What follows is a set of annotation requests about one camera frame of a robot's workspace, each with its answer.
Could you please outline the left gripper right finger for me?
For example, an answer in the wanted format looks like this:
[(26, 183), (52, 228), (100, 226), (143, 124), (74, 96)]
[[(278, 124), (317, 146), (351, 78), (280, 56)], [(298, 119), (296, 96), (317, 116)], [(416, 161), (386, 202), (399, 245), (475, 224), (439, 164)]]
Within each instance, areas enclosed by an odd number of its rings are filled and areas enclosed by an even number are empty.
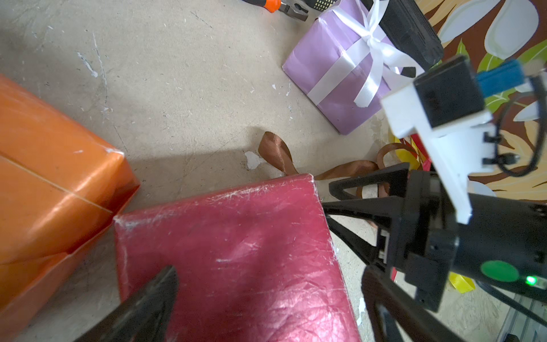
[(376, 341), (402, 341), (401, 331), (412, 341), (462, 340), (373, 266), (365, 268), (361, 289)]

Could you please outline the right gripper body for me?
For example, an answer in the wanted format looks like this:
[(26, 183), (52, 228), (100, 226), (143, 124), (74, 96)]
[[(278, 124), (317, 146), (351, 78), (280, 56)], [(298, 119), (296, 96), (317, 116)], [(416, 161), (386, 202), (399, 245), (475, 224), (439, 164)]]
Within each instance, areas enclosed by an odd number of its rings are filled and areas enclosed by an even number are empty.
[(436, 174), (404, 168), (384, 183), (395, 201), (385, 270), (401, 271), (426, 309), (439, 309), (450, 272), (546, 302), (545, 205), (471, 194), (460, 224)]

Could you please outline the magenta gift box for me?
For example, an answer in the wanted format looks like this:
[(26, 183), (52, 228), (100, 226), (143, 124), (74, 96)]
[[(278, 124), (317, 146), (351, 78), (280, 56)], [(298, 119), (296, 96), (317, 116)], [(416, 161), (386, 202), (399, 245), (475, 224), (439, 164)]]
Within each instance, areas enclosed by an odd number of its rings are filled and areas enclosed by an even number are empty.
[(119, 215), (121, 299), (174, 266), (168, 341), (358, 341), (312, 175)]

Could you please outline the white ribbon bow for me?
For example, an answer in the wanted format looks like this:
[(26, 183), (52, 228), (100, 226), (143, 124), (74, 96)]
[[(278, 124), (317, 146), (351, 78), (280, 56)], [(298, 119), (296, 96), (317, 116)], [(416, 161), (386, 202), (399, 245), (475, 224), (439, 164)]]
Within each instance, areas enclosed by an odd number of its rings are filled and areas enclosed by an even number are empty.
[(356, 1), (358, 15), (363, 22), (358, 21), (344, 11), (341, 5), (332, 6), (327, 12), (359, 36), (359, 39), (347, 50), (344, 50), (338, 60), (327, 70), (317, 84), (308, 92), (308, 97), (318, 105), (328, 96), (360, 63), (368, 56), (372, 58), (370, 72), (354, 99), (359, 108), (366, 108), (376, 96), (380, 84), (385, 81), (391, 90), (408, 85), (413, 78), (403, 76), (403, 68), (414, 68), (416, 75), (424, 74), (424, 69), (406, 53), (398, 50), (392, 44), (383, 42), (386, 33), (380, 28), (387, 5), (374, 1), (368, 13), (363, 11), (363, 5)]

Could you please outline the red ribbon bow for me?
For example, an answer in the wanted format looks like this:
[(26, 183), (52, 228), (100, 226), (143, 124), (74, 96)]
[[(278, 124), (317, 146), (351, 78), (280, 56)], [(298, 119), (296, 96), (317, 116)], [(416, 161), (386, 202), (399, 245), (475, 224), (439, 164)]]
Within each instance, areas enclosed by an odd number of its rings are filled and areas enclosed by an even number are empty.
[(432, 169), (432, 161), (430, 156), (428, 155), (426, 148), (424, 146), (424, 143), (420, 139), (419, 135), (412, 134), (411, 135), (413, 145), (416, 148), (417, 154), (419, 155), (420, 165), (422, 166), (422, 169), (424, 171), (431, 171)]

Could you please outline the orange gift box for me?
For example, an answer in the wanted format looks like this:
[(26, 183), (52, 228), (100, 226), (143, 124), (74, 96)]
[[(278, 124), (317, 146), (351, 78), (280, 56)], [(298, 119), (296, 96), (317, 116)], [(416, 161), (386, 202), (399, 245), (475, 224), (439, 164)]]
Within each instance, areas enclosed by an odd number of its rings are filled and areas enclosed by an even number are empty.
[(1, 340), (14, 340), (140, 184), (122, 151), (1, 79)]

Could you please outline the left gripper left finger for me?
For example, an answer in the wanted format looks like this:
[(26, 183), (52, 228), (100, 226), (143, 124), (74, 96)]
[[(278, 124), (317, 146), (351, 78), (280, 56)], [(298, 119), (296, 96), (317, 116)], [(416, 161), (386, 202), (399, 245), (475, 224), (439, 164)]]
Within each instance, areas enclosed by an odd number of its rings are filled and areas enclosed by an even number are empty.
[(177, 291), (176, 269), (167, 266), (77, 340), (164, 341)]

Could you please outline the brown ribbon bow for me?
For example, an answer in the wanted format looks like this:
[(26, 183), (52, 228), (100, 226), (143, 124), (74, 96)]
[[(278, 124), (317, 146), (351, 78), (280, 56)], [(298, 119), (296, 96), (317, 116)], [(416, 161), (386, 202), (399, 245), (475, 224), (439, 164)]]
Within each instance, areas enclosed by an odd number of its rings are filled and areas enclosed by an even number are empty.
[[(376, 161), (355, 160), (338, 165), (326, 172), (316, 175), (317, 180), (332, 180), (336, 178), (353, 178), (369, 175), (374, 171), (386, 169), (384, 158), (390, 152), (404, 150), (410, 156), (405, 162), (411, 164), (412, 170), (423, 170), (424, 155), (419, 152), (414, 145), (407, 142), (391, 142), (384, 145), (376, 156)], [(295, 168), (291, 152), (286, 143), (273, 132), (266, 131), (258, 147), (259, 156), (269, 165), (275, 167), (283, 174), (292, 176), (298, 175), (299, 171)]]

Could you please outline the lilac gift box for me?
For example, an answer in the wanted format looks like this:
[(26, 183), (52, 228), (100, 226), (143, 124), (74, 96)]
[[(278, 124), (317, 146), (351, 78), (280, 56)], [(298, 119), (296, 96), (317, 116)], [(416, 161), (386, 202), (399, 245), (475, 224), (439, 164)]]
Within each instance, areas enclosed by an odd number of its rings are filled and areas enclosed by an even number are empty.
[(412, 82), (404, 68), (423, 68), (395, 48), (381, 24), (391, 1), (337, 1), (314, 21), (283, 65), (287, 76), (342, 135), (380, 109), (391, 90)]

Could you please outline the yellow ribbon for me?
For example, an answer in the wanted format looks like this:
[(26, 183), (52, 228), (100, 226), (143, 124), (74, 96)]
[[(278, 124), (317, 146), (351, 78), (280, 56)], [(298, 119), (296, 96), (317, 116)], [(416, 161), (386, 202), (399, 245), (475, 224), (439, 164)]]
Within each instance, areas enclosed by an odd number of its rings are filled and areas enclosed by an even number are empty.
[[(394, 154), (400, 162), (408, 162), (411, 170), (423, 170), (411, 136), (396, 138), (391, 131), (388, 131), (388, 141), (397, 145)], [(454, 272), (450, 272), (449, 282), (461, 294), (472, 292), (476, 289), (472, 279)]]

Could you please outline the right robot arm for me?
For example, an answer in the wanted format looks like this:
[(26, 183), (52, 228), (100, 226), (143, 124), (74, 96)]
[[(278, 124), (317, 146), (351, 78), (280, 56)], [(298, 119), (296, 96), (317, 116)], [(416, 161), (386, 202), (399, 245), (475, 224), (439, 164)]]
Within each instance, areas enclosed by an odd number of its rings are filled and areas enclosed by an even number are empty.
[(329, 185), (323, 211), (330, 231), (366, 265), (361, 289), (376, 341), (457, 341), (440, 323), (450, 273), (541, 326), (514, 299), (546, 302), (546, 206), (465, 192), (457, 203), (434, 172), (395, 165)]

